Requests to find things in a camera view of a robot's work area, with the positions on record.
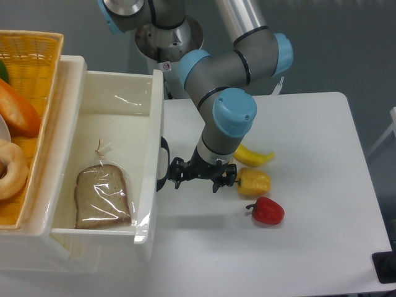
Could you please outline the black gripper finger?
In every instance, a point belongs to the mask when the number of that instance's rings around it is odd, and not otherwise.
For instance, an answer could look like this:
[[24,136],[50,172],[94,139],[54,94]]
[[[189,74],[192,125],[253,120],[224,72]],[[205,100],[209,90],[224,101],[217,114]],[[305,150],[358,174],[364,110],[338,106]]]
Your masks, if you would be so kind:
[[234,163],[216,164],[214,173],[211,176],[213,182],[212,192],[216,193],[223,186],[233,186],[238,174],[237,166]]
[[187,168],[187,162],[182,158],[175,157],[169,166],[168,180],[174,183],[174,188],[179,189],[181,183],[185,181],[185,171]]

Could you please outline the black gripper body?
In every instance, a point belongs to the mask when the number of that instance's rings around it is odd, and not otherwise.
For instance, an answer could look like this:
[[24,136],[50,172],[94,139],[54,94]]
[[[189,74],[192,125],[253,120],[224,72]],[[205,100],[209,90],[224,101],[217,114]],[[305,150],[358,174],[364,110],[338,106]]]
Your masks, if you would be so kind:
[[215,165],[219,163],[222,165],[225,164],[221,160],[216,160],[214,164],[208,163],[199,155],[197,149],[195,149],[191,159],[188,161],[184,177],[187,181],[196,178],[211,180]]

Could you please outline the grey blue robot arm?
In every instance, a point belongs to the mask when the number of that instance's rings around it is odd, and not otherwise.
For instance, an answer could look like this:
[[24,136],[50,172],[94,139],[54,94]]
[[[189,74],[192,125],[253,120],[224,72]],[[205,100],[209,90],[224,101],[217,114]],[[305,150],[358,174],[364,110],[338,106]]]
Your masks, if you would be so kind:
[[217,58],[202,49],[199,23],[184,1],[99,1],[113,33],[135,31],[138,50],[168,78],[168,88],[184,90],[205,126],[189,161],[168,159],[161,189],[171,180],[208,179],[213,191],[232,186],[237,168],[230,162],[256,117],[257,105],[243,90],[253,80],[272,77],[293,62],[293,48],[272,33],[256,1],[217,1],[233,50]]

